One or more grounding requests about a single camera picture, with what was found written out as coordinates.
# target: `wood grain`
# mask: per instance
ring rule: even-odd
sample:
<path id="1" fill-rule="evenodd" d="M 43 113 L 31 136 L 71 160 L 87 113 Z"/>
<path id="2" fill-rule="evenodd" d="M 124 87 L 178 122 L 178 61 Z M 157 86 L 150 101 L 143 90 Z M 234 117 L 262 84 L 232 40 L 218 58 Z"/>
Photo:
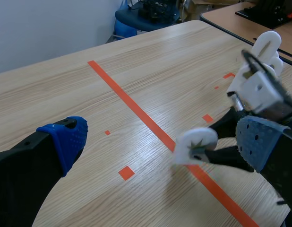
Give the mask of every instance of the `wood grain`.
<path id="1" fill-rule="evenodd" d="M 236 11 L 250 6 L 252 7 L 254 4 L 250 2 L 242 2 L 203 13 L 202 16 L 210 22 L 220 26 L 221 28 L 254 43 L 255 41 L 253 38 L 258 38 L 263 32 L 270 31 L 271 29 L 235 14 Z M 292 54 L 292 21 L 277 27 L 274 29 L 274 31 L 276 31 L 282 37 L 283 41 L 280 49 Z M 282 57 L 292 61 L 292 57 L 283 53 L 279 54 Z"/>
<path id="2" fill-rule="evenodd" d="M 246 43 L 190 21 L 0 74 L 0 151 L 36 127 L 87 119 L 85 150 L 45 200 L 34 227 L 236 227 L 237 220 L 88 66 L 95 60 L 174 140 L 220 118 Z M 292 66 L 283 82 L 292 92 Z M 219 147 L 233 144 L 220 141 Z M 129 166 L 124 181 L 118 172 Z M 279 227 L 288 207 L 258 174 L 203 167 L 261 227 Z"/>

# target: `office chair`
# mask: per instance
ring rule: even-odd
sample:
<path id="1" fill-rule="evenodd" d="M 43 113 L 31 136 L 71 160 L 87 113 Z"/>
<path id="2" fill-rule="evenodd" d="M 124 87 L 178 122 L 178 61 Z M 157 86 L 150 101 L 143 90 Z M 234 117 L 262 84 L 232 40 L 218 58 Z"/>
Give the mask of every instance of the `office chair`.
<path id="1" fill-rule="evenodd" d="M 116 11 L 115 17 L 118 21 L 122 22 L 125 25 L 133 27 L 140 31 L 151 32 L 157 29 L 171 26 L 179 19 L 180 12 L 176 8 L 176 4 L 172 2 L 173 1 L 170 1 L 170 4 L 172 4 L 170 6 L 174 5 L 174 7 L 172 7 L 173 17 L 169 22 L 166 23 L 153 23 L 152 21 L 150 21 L 150 19 L 141 17 L 139 15 L 139 9 L 143 8 L 143 1 L 138 1 L 136 4 L 128 7 L 127 9 Z"/>

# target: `blue rubber fingertip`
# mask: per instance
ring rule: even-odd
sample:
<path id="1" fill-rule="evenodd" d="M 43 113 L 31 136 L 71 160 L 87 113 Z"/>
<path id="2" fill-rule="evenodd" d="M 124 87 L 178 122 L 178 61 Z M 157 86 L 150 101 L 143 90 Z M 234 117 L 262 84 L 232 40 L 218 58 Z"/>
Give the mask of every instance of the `blue rubber fingertip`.
<path id="1" fill-rule="evenodd" d="M 286 128 L 264 118 L 242 118 L 236 126 L 236 141 L 241 156 L 260 173 Z"/>
<path id="2" fill-rule="evenodd" d="M 72 116 L 66 119 L 77 120 L 75 128 L 69 129 L 59 124 L 47 124 L 37 128 L 37 131 L 43 131 L 52 136 L 63 172 L 62 177 L 66 176 L 79 151 L 84 148 L 88 132 L 87 121 L 84 118 Z"/>

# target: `white plastic piece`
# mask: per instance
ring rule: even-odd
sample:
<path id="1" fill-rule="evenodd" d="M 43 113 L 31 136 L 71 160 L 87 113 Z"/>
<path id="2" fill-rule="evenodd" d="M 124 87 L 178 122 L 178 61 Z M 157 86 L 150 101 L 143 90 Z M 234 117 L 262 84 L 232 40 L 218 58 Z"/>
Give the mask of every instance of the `white plastic piece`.
<path id="1" fill-rule="evenodd" d="M 268 65 L 273 65 L 274 71 L 276 73 L 275 78 L 280 79 L 280 74 L 283 71 L 283 61 L 279 57 L 272 57 L 268 63 Z"/>
<path id="2" fill-rule="evenodd" d="M 281 73 L 283 70 L 283 61 L 279 58 L 277 52 L 282 39 L 280 35 L 275 31 L 268 31 L 261 34 L 252 47 L 251 53 L 255 55 L 270 71 L 270 73 L 277 79 L 281 80 Z M 237 92 L 240 86 L 246 82 L 243 74 L 249 71 L 249 67 L 244 62 L 242 67 L 236 73 L 232 83 L 228 87 L 228 92 Z"/>
<path id="3" fill-rule="evenodd" d="M 268 64 L 270 59 L 275 55 L 282 39 L 275 31 L 268 31 L 261 34 L 254 43 L 251 53 L 262 63 Z"/>
<path id="4" fill-rule="evenodd" d="M 191 129 L 176 140 L 176 146 L 174 150 L 174 163 L 178 165 L 200 165 L 204 162 L 209 162 L 207 156 L 200 155 L 202 161 L 191 159 L 189 156 L 190 146 L 201 142 L 201 146 L 204 146 L 206 150 L 214 150 L 217 145 L 217 133 L 211 128 L 196 128 Z"/>
<path id="5" fill-rule="evenodd" d="M 283 97 L 274 88 L 266 75 L 260 71 L 252 75 L 237 91 L 237 94 L 246 102 L 245 108 L 258 114 L 265 109 L 282 103 Z"/>

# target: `orange tape line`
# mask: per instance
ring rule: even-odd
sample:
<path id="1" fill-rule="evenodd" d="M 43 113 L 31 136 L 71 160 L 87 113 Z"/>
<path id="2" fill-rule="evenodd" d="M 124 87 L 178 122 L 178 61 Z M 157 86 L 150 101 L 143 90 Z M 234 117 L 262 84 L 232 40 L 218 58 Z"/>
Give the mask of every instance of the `orange tape line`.
<path id="1" fill-rule="evenodd" d="M 124 181 L 126 181 L 129 178 L 131 178 L 135 173 L 130 169 L 129 166 L 126 166 L 125 168 L 119 171 L 119 174 L 124 179 Z"/>
<path id="2" fill-rule="evenodd" d="M 95 62 L 88 64 L 111 87 L 111 89 L 125 102 L 125 104 L 144 122 L 148 128 L 165 144 L 174 151 L 175 142 L 139 107 L 135 101 Z M 220 201 L 220 203 L 244 227 L 259 227 L 255 221 L 239 207 L 221 187 L 199 166 L 188 166 L 191 173 Z"/>
<path id="3" fill-rule="evenodd" d="M 207 123 L 210 123 L 210 122 L 213 121 L 213 118 L 212 118 L 210 115 L 208 115 L 208 114 L 206 114 L 206 115 L 203 116 L 202 118 L 203 118 Z"/>
<path id="4" fill-rule="evenodd" d="M 223 77 L 225 78 L 225 79 L 227 79 L 227 78 L 229 78 L 229 77 L 235 77 L 235 74 L 233 74 L 233 73 L 231 73 L 231 72 L 229 72 L 227 75 L 224 75 Z"/>

